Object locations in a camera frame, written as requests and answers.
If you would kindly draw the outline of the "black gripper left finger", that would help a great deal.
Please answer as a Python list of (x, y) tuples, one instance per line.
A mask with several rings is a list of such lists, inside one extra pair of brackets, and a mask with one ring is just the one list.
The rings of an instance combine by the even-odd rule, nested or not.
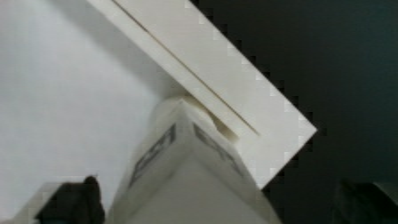
[(100, 183), (46, 183), (11, 219), (11, 224), (105, 224)]

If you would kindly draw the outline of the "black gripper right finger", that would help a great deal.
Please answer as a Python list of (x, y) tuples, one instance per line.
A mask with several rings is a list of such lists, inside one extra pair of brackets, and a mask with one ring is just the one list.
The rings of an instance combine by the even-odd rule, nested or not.
[(331, 224), (398, 224), (398, 185), (343, 180), (336, 187)]

